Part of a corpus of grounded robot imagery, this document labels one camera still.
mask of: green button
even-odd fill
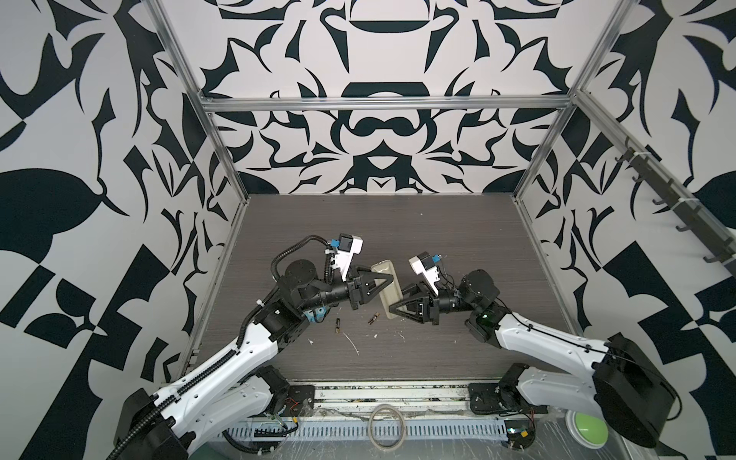
[[[575,427],[591,444],[603,445],[608,441],[608,427],[601,419],[578,412],[575,414]]]

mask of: wall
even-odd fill
[[[735,6],[643,0],[590,86],[732,229]],[[534,232],[585,335],[634,340],[682,397],[657,452],[736,455],[736,280],[619,154],[578,110],[523,198]]]
[[[4,459],[99,459],[175,376],[238,198],[136,0],[0,7]]]
[[[615,1],[164,4],[203,94],[218,99],[567,93]],[[251,193],[467,193],[513,191],[552,112],[220,113],[216,123]]]

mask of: debris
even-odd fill
[[[353,348],[355,348],[355,352],[358,353],[358,356],[360,356],[361,355],[361,352],[358,351],[358,348],[355,346],[355,344],[353,343],[352,340],[350,340],[350,344],[353,346]]]

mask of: abstract pattern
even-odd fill
[[[734,228],[736,9],[732,1],[643,0],[590,90],[647,150]],[[736,280],[600,130],[577,111],[524,203],[565,304],[586,336],[621,332],[677,388],[661,456],[736,455]]]
[[[100,458],[182,368],[238,197],[139,0],[0,26],[3,457]]]
[[[218,113],[250,193],[511,192],[554,109]]]
[[[564,93],[614,0],[165,0],[205,96]]]

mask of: dark wood surface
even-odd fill
[[[256,195],[202,338],[200,363],[236,336],[255,301],[271,289],[273,257],[312,233],[327,239],[340,233],[361,236],[363,250],[353,263],[371,266],[391,259],[403,286],[418,280],[407,260],[422,251],[442,254],[456,282],[465,273],[485,269],[512,310],[567,330],[508,195]],[[298,258],[313,261],[322,273],[324,248],[317,243],[285,259],[280,271]],[[381,316],[368,325],[376,312]],[[323,323],[310,325],[271,364],[288,379],[321,381],[496,378],[518,361],[553,369],[526,355],[477,342],[463,324],[467,315],[443,315],[438,326],[420,325],[387,319],[378,299],[357,311],[345,303],[333,308]],[[336,318],[340,334],[335,334]]]

